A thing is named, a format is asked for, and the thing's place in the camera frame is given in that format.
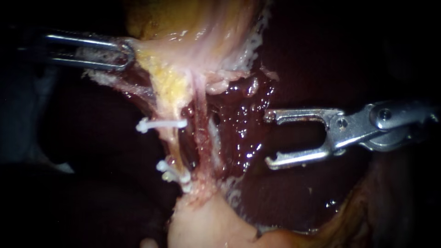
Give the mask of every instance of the metal forceps jaw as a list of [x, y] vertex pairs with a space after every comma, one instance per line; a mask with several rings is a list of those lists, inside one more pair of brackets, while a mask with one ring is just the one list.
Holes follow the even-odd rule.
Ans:
[[123, 71], [135, 53], [122, 38], [40, 27], [10, 28], [21, 60], [70, 67]]
[[320, 121], [325, 124], [327, 135], [319, 148], [277, 152], [276, 159], [267, 157], [265, 162], [273, 170], [287, 169], [342, 155], [346, 147], [355, 144], [370, 151], [391, 151], [417, 138], [409, 135], [410, 124], [423, 123], [433, 117], [434, 109], [419, 101], [367, 104], [351, 115], [331, 108], [268, 109], [264, 116], [267, 123]]
[[72, 55], [55, 53], [48, 63], [71, 67], [123, 71], [135, 58], [132, 48], [115, 38], [96, 34], [46, 34], [48, 44], [77, 46]]

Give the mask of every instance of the dark background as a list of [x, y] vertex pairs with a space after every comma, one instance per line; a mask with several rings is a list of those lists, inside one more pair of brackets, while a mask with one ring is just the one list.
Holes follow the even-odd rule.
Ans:
[[[439, 81], [435, 75], [438, 20], [434, 6], [423, 2], [326, 5], [309, 1], [291, 8], [293, 15], [313, 16], [332, 26], [330, 30], [344, 33], [347, 44], [363, 57], [364, 69], [371, 72], [368, 80], [391, 82], [371, 89], [373, 98], [422, 96], [438, 101], [439, 91], [433, 90]], [[123, 10], [114, 0], [8, 1], [3, 3], [0, 18], [2, 25], [127, 35]], [[0, 83], [5, 102], [0, 104], [7, 108], [14, 100], [13, 94], [5, 95], [12, 86], [23, 85], [26, 90], [26, 82], [44, 77], [48, 68], [7, 57], [11, 54], [6, 48], [14, 43], [3, 33]], [[44, 114], [35, 119], [38, 140], [53, 163], [69, 162], [77, 173], [61, 174], [25, 158], [6, 159], [0, 167], [1, 242], [13, 247], [137, 247], [140, 239], [153, 237], [164, 245], [163, 226], [178, 189], [162, 182], [153, 166], [144, 166], [155, 164], [162, 152], [154, 135], [135, 132], [133, 127], [142, 114], [119, 93], [80, 80], [80, 70], [54, 70], [57, 73], [50, 78], [56, 83], [50, 87], [54, 94], [43, 105]], [[439, 133], [432, 142], [415, 147], [431, 156], [414, 163], [416, 221], [415, 242], [410, 247], [436, 241], [439, 231], [438, 137]], [[1, 147], [10, 140], [1, 137]]]

